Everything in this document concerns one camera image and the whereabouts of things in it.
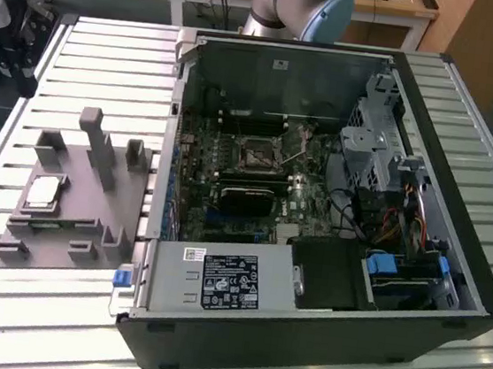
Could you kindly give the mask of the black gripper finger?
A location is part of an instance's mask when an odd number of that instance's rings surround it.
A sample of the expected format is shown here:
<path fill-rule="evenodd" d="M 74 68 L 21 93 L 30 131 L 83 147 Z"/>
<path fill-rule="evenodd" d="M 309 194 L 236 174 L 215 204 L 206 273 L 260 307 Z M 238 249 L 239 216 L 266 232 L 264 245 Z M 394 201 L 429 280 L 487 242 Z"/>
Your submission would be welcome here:
<path fill-rule="evenodd" d="M 44 0 L 9 0 L 11 22 L 6 30 L 6 66 L 20 96 L 33 97 L 35 69 L 53 33 L 55 12 Z"/>

